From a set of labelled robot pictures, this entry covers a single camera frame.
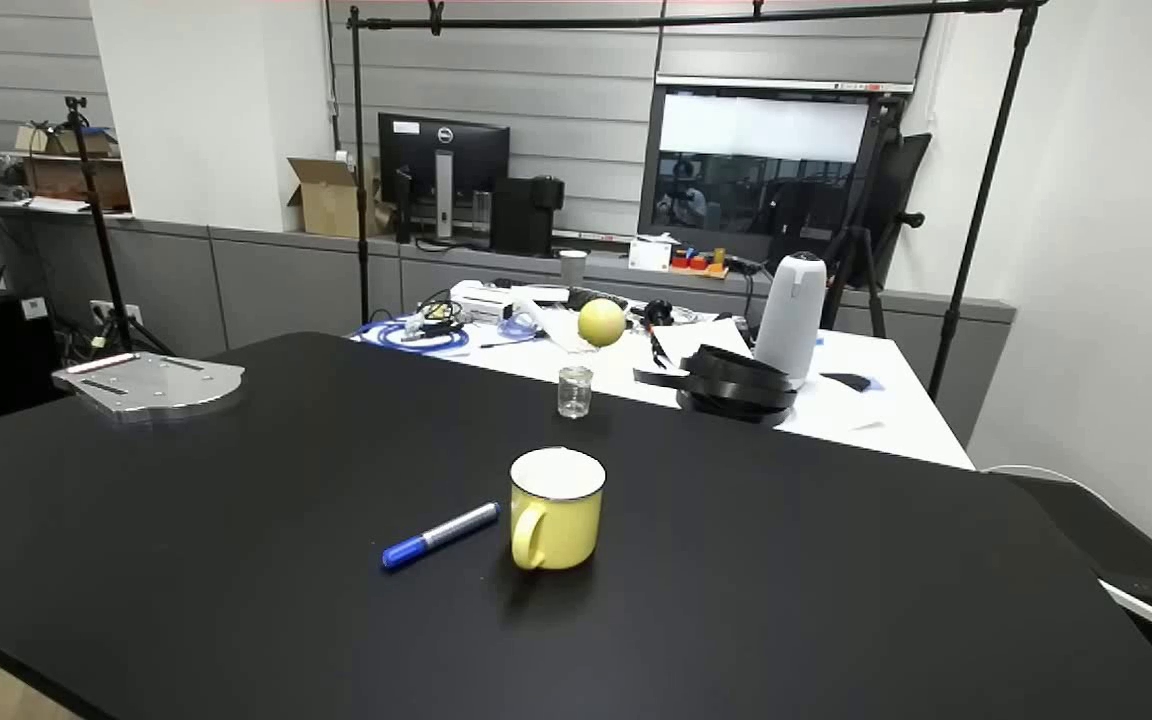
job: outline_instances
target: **yellow mug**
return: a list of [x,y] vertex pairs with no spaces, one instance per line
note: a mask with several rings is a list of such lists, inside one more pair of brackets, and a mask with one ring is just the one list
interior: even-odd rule
[[523,452],[512,467],[512,563],[575,569],[602,539],[604,462],[571,446]]

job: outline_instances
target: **white desk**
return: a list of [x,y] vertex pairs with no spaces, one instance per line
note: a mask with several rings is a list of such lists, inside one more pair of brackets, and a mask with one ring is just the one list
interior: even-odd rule
[[[571,347],[557,338],[499,343],[491,322],[468,322],[466,347],[429,357],[544,384],[552,384],[566,364],[585,364],[594,367],[594,388],[604,395],[682,406],[674,388],[634,378],[634,367],[653,367],[653,343],[640,331],[626,331],[613,347]],[[823,378],[821,372],[855,372],[869,375],[873,388],[853,393],[835,378]],[[873,336],[821,331],[811,375],[777,433],[835,438],[926,462],[972,467],[965,445],[948,433],[940,406],[927,398],[900,347]]]

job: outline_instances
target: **white wall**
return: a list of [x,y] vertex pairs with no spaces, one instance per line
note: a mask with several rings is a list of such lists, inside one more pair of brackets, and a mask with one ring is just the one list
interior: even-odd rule
[[1152,530],[1152,5],[1059,0],[1046,24],[1028,154],[986,228],[1019,320],[972,454],[1079,477]]
[[321,0],[94,0],[137,217],[296,228],[288,154],[328,154]]

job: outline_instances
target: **small bottle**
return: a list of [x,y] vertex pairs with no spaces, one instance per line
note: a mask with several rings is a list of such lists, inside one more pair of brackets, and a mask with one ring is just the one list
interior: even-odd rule
[[823,309],[823,262],[806,255],[786,255],[764,304],[760,338],[753,357],[806,384],[818,350],[818,326]]

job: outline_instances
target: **white container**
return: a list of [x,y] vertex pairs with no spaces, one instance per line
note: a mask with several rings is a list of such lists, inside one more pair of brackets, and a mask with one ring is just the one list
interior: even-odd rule
[[818,350],[829,267],[821,260],[786,255],[764,304],[760,338],[753,357],[806,384]]
[[670,267],[670,255],[674,255],[674,234],[637,234],[629,240],[629,262],[634,267]]

